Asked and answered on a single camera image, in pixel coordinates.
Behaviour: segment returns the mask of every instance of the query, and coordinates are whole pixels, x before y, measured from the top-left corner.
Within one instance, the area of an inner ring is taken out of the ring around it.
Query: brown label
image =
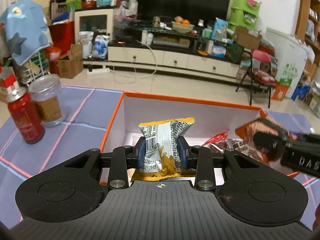
[[[57,96],[35,103],[40,119],[43,122],[52,122],[62,117]]]

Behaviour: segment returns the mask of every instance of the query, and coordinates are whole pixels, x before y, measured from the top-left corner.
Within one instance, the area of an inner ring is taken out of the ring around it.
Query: fruit bowl
[[[178,33],[189,33],[193,29],[194,25],[192,24],[182,24],[182,23],[176,23],[172,22],[172,27],[178,32]]]

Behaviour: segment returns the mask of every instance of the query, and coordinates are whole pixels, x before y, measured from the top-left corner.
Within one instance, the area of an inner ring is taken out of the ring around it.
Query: gray ribbed panel
[[[99,208],[82,218],[63,223],[27,218],[12,232],[21,240],[295,240],[309,233],[298,223],[247,225],[226,213],[214,194],[196,191],[187,181],[164,181],[163,188],[159,183],[136,181],[128,189],[112,190]]]

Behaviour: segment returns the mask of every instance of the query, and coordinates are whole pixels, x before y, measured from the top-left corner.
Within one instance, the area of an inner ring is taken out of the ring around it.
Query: shark fabric cover
[[[52,46],[42,6],[31,0],[20,0],[9,6],[0,16],[0,23],[5,25],[6,41],[18,65]]]

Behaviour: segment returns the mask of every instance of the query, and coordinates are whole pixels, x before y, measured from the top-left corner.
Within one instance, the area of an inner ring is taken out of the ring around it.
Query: chair
[[[252,50],[252,52],[250,53],[250,60],[251,60],[251,65],[248,67],[247,72],[245,73],[244,77],[242,78],[241,82],[239,83],[239,85],[237,86],[236,92],[238,92],[239,87],[242,85],[245,77],[248,75],[251,78],[251,86],[250,86],[250,106],[252,105],[252,89],[253,89],[253,82],[255,82],[256,84],[258,84],[258,88],[260,88],[260,86],[265,86],[267,87],[267,90],[269,91],[269,104],[268,104],[268,108],[270,108],[270,101],[271,101],[271,90],[273,88],[276,87],[277,82],[273,81],[273,82],[265,82],[264,80],[256,77],[253,74],[253,68],[252,68],[252,59],[256,59],[262,63],[269,63],[269,70],[268,70],[268,74],[271,75],[271,60],[270,60],[270,56],[268,53],[258,50],[258,49],[254,49]]]

